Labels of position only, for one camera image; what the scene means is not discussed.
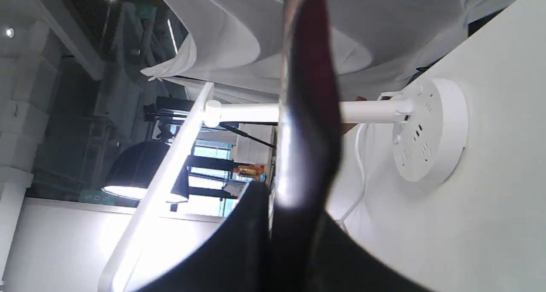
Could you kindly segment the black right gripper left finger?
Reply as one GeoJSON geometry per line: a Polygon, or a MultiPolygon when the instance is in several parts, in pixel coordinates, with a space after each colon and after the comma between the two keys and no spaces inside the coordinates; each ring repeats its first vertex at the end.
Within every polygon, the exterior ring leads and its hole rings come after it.
{"type": "Polygon", "coordinates": [[[199,249],[141,292],[265,292],[269,268],[269,188],[252,181],[199,249]]]}

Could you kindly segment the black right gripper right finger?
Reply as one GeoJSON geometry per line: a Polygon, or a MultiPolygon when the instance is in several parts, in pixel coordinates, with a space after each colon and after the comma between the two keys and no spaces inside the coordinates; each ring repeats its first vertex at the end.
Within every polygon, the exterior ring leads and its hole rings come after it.
{"type": "Polygon", "coordinates": [[[322,213],[314,253],[315,292],[428,292],[360,247],[335,220],[322,213]]]}

